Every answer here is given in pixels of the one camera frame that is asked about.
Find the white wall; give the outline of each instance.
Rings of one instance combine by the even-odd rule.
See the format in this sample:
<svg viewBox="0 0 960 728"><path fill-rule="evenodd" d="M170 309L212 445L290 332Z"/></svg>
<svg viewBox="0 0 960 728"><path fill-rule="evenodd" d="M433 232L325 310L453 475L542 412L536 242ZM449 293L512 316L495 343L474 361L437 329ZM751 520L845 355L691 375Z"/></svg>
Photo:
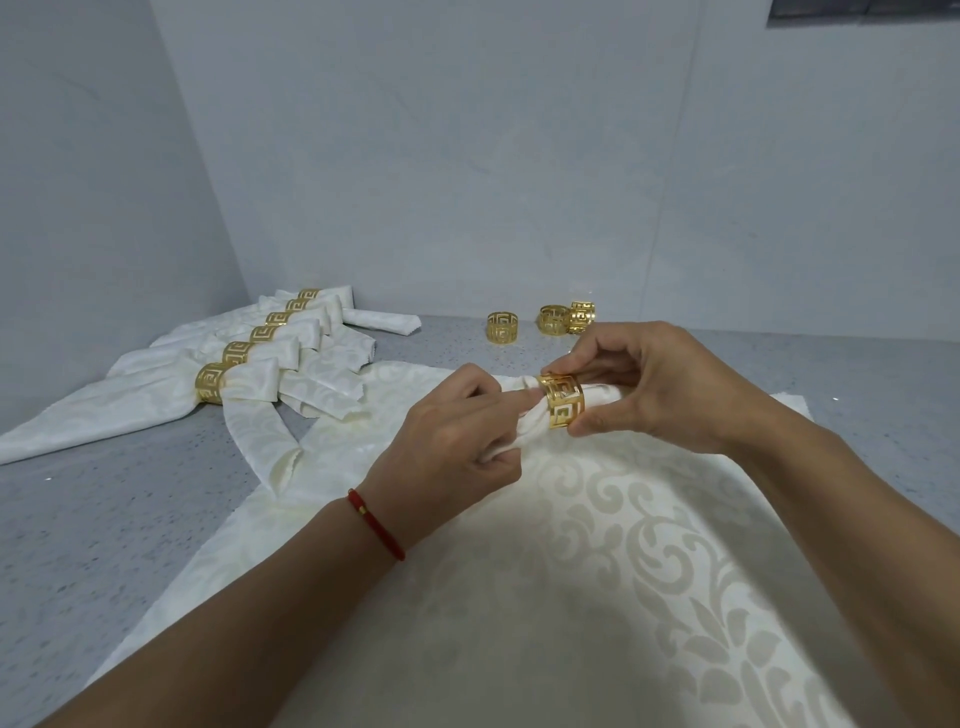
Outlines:
<svg viewBox="0 0 960 728"><path fill-rule="evenodd" d="M960 340L960 23L708 0L643 315Z"/></svg>
<svg viewBox="0 0 960 728"><path fill-rule="evenodd" d="M253 293L636 317L699 0L156 0Z"/></svg>
<svg viewBox="0 0 960 728"><path fill-rule="evenodd" d="M0 431L247 293L147 0L0 0Z"/></svg>
<svg viewBox="0 0 960 728"><path fill-rule="evenodd" d="M153 0L251 292L960 340L960 24Z"/></svg>

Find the red string bracelet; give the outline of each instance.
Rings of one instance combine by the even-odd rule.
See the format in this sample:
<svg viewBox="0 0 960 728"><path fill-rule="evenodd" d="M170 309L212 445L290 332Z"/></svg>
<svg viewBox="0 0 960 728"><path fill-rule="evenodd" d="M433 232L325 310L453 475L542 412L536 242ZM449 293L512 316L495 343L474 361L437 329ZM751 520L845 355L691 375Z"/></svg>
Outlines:
<svg viewBox="0 0 960 728"><path fill-rule="evenodd" d="M367 508L367 503L364 502L359 493L350 488L347 491L347 500L350 501L350 505L356 508L357 513L359 513L360 517L367 522L367 525L373 529L373 533L375 533L377 538L383 542L383 545L387 547L387 550L394 554L394 558L396 558L398 561L403 561L407 558L407 554L400 547L400 544L398 544L396 539L390 535L390 531L384 528L383 524L376 519L376 516L370 512L370 510Z"/></svg>

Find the wrist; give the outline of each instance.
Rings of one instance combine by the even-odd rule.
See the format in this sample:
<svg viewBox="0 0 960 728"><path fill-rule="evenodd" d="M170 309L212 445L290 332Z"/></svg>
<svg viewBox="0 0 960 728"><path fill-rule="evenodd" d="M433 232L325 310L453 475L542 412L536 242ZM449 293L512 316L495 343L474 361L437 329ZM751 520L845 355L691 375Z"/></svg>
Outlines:
<svg viewBox="0 0 960 728"><path fill-rule="evenodd" d="M743 417L724 443L723 454L742 465L756 457L776 456L784 447L821 428L767 394L742 410Z"/></svg>
<svg viewBox="0 0 960 728"><path fill-rule="evenodd" d="M420 513L407 502L408 488L402 483L381 478L367 478L356 491L367 504L367 509L404 551L409 551L423 538L417 523Z"/></svg>

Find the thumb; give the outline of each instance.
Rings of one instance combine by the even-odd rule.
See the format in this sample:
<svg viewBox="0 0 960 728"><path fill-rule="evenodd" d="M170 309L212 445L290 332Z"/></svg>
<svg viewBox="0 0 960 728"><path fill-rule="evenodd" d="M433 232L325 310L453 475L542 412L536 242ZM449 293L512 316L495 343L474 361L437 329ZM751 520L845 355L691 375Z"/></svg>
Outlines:
<svg viewBox="0 0 960 728"><path fill-rule="evenodd" d="M585 437L618 429L636 429L635 405L630 400L619 400L589 408L570 423L566 431L572 437Z"/></svg>

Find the left hand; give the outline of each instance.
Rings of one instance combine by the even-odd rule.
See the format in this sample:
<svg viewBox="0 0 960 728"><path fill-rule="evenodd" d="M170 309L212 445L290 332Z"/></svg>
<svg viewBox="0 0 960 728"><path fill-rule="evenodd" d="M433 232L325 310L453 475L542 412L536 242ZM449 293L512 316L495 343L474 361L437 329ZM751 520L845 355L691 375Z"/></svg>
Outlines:
<svg viewBox="0 0 960 728"><path fill-rule="evenodd" d="M519 480L516 422L542 397L540 389L501 392L492 376L467 364L410 408L390 446L357 491L372 514L407 549L474 503Z"/></svg>

